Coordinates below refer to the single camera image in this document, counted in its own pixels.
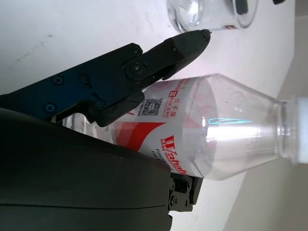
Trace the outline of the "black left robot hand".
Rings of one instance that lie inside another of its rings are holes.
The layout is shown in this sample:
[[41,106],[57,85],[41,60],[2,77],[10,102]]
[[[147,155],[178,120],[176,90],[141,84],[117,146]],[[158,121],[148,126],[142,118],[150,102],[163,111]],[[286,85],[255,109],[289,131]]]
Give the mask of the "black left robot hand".
[[257,6],[257,0],[234,0],[234,5],[238,15],[246,15]]

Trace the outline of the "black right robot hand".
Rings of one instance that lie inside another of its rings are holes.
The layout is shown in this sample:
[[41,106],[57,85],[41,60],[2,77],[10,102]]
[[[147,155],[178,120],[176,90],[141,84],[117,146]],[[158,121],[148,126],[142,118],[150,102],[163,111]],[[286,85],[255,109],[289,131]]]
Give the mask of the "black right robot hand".
[[168,231],[170,211],[190,212],[202,179],[62,125],[80,113],[105,127],[143,90],[189,65],[207,29],[147,52],[131,43],[0,97],[0,228],[3,231]]

